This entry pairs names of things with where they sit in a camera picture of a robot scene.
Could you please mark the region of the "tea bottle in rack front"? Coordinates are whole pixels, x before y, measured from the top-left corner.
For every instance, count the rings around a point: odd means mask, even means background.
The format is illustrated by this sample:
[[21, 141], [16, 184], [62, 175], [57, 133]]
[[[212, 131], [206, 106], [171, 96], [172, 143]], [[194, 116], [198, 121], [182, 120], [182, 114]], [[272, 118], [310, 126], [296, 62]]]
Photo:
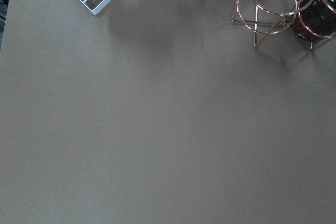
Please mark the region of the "tea bottle in rack front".
[[[335, 8], [335, 0], [327, 0]], [[320, 36], [330, 36], [335, 32], [335, 13], [323, 0], [314, 0], [296, 16], [292, 23], [293, 32], [306, 41], [321, 41]]]

